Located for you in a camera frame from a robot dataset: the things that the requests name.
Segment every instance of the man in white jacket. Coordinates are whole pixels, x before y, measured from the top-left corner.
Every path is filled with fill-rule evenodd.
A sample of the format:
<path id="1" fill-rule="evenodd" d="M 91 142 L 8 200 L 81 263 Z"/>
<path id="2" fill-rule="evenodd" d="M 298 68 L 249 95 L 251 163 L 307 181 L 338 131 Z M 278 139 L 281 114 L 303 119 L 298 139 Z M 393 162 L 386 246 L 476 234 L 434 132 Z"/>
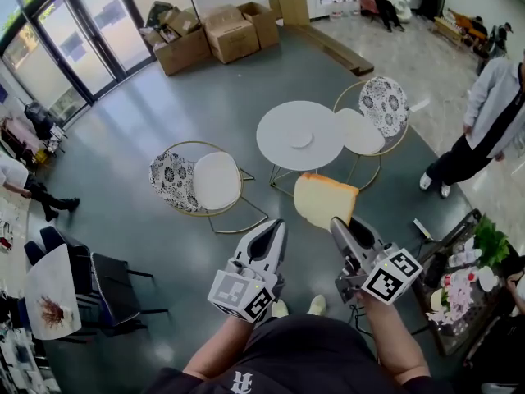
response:
<path id="1" fill-rule="evenodd" d="M 439 181 L 441 197 L 448 197 L 452 184 L 472 178 L 493 158 L 502 161 L 524 124 L 525 60 L 519 64 L 492 60 L 471 90 L 463 135 L 428 167 L 419 187 L 427 190 L 432 181 Z"/>

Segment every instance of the green leaves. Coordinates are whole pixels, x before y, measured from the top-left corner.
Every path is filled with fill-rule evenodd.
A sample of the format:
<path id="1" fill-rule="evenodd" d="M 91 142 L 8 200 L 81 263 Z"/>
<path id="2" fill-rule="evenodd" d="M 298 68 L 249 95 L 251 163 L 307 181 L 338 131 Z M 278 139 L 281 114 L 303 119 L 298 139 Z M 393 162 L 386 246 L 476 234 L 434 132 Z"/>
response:
<path id="1" fill-rule="evenodd" d="M 474 235 L 474 247 L 479 248 L 483 253 L 480 258 L 481 266 L 492 267 L 509 255 L 507 236 L 502 231 L 496 230 L 495 223 L 487 216 L 483 215 Z"/>

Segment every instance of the marble floor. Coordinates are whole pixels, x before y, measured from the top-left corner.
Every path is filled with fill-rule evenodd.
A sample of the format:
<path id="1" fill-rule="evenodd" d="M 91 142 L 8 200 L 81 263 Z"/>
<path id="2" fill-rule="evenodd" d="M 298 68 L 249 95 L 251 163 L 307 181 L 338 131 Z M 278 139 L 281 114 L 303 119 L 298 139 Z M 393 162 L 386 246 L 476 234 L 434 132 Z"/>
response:
<path id="1" fill-rule="evenodd" d="M 67 131 L 65 154 L 45 170 L 43 179 L 58 197 L 79 196 L 73 213 L 61 213 L 55 225 L 84 242 L 93 252 L 129 262 L 155 280 L 133 276 L 133 287 L 145 309 L 167 308 L 169 314 L 141 316 L 148 325 L 119 337 L 99 333 L 87 345 L 46 341 L 52 370 L 65 394 L 142 392 L 162 366 L 182 368 L 217 330 L 225 316 L 207 301 L 219 268 L 235 252 L 239 236 L 212 233 L 206 220 L 179 214 L 164 203 L 148 182 L 148 165 L 165 148 L 183 140 L 206 140 L 224 148 L 240 167 L 256 177 L 244 195 L 289 228 L 281 272 L 282 292 L 292 314 L 308 310 L 312 298 L 326 296 L 329 317 L 348 321 L 334 280 L 344 260 L 331 235 L 300 217 L 293 200 L 271 188 L 271 164 L 258 150 L 255 134 L 263 115 L 290 100 L 311 100 L 330 107 L 356 77 L 325 53 L 281 31 L 281 44 L 223 66 L 210 59 L 173 77 L 155 63 L 96 103 Z M 322 173 L 344 181 L 355 162 L 344 150 Z M 381 174 L 358 196 L 354 213 L 371 223 L 385 241 L 415 254 L 419 218 L 440 239 L 471 210 L 460 191 L 447 200 L 424 194 L 415 183 L 436 155 L 415 131 L 385 158 Z M 363 160 L 353 180 L 366 182 L 376 168 Z M 285 179 L 283 186 L 293 185 Z M 30 205 L 30 237 L 38 239 L 39 204 Z M 254 219 L 252 209 L 236 205 L 214 221 L 239 228 Z M 415 295 L 396 301 L 407 328 L 427 325 Z M 360 325 L 368 328 L 366 317 Z M 416 339 L 437 377 L 458 369 L 461 351 L 441 357 L 430 332 Z"/>
<path id="2" fill-rule="evenodd" d="M 361 79 L 388 76 L 397 80 L 412 105 L 430 99 L 426 108 L 412 115 L 410 123 L 436 154 L 450 149 L 462 132 L 468 90 L 477 78 L 477 60 L 471 52 L 432 33 L 432 23 L 418 17 L 405 25 L 405 33 L 394 30 L 392 34 L 380 20 L 371 23 L 361 16 L 312 25 L 374 64 L 375 71 Z M 503 162 L 492 162 L 459 185 L 472 206 L 495 221 L 521 255 L 525 254 L 523 163 L 525 158 L 507 154 Z"/>

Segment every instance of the white table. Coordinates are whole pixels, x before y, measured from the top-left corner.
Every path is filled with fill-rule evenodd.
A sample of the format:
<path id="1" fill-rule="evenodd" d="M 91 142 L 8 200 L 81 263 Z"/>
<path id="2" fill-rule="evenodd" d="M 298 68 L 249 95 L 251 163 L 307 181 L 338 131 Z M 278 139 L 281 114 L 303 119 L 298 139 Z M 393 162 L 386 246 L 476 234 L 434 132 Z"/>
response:
<path id="1" fill-rule="evenodd" d="M 302 172 L 326 166 L 343 149 L 344 136 L 332 110 L 319 103 L 294 101 L 273 108 L 262 118 L 257 144 L 274 165 L 270 185 L 282 190 L 275 181 L 289 172 L 277 176 L 281 168 Z"/>
<path id="2" fill-rule="evenodd" d="M 63 319 L 49 324 L 43 313 L 50 300 L 57 305 Z M 40 340 L 55 340 L 66 337 L 81 329 L 79 307 L 76 302 L 75 286 L 66 244 L 46 254 L 27 273 L 25 278 L 25 304 L 29 315 L 31 331 Z"/>

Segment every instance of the black pants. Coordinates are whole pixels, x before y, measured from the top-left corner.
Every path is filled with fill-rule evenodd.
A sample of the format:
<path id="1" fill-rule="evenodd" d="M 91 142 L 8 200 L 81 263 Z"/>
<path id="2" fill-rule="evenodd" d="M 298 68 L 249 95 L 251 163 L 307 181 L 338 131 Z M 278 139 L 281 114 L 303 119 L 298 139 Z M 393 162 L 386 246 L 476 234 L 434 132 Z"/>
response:
<path id="1" fill-rule="evenodd" d="M 31 199 L 39 201 L 42 204 L 46 218 L 53 214 L 51 207 L 58 210 L 67 210 L 70 207 L 68 200 L 55 199 L 48 193 L 48 189 L 42 182 L 37 181 L 34 176 L 28 176 L 24 188 L 31 191 Z"/>
<path id="2" fill-rule="evenodd" d="M 379 16 L 387 28 L 390 28 L 390 21 L 394 22 L 395 26 L 401 26 L 395 8 L 388 0 L 376 0 L 377 10 Z"/>
<path id="3" fill-rule="evenodd" d="M 482 153 L 477 148 L 470 149 L 466 137 L 462 135 L 449 152 L 441 155 L 428 167 L 427 175 L 432 180 L 442 181 L 451 186 L 456 182 L 472 178 L 491 160 L 492 158 L 488 158 L 486 153 Z"/>

